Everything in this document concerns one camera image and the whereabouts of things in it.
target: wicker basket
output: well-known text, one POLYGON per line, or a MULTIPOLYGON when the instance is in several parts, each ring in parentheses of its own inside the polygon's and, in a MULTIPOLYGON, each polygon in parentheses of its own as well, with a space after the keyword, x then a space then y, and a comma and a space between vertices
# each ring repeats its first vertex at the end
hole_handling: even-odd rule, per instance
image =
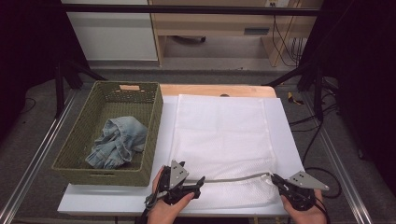
POLYGON ((52 169, 71 184, 149 185, 163 112, 159 83, 97 81, 52 169), (108 119, 133 116, 148 127, 145 149, 115 170, 93 169, 85 162, 108 119))

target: white fabric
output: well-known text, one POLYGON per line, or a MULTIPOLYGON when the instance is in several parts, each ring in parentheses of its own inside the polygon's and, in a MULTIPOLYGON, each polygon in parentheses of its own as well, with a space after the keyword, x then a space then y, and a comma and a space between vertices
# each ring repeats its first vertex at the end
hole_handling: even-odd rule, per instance
POLYGON ((276 188, 260 177, 209 183, 276 172, 264 107, 261 98, 179 95, 170 161, 185 161, 189 180, 206 177, 200 198, 188 208, 251 207, 274 200, 276 188))

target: hand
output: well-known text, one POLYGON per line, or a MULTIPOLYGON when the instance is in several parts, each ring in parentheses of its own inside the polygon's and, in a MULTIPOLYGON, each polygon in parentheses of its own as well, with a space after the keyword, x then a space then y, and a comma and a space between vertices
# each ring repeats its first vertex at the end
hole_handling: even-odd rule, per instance
MULTIPOLYGON (((315 196, 317 199, 323 202, 320 189, 315 189, 315 196)), ((291 203, 288 201, 288 199, 286 199, 285 196, 282 195, 281 199, 283 207, 296 222, 296 224, 326 224, 327 221, 325 215, 317 207, 313 206, 307 211, 297 211, 291 206, 291 203)))
MULTIPOLYGON (((160 180, 162 171, 163 168, 160 169, 152 181, 152 192, 155 192, 157 188, 157 183, 160 180)), ((169 205, 163 200, 158 200, 155 206, 148 212, 148 224, 172 224, 178 213, 189 204, 193 197, 194 193, 190 193, 173 205, 169 205)))

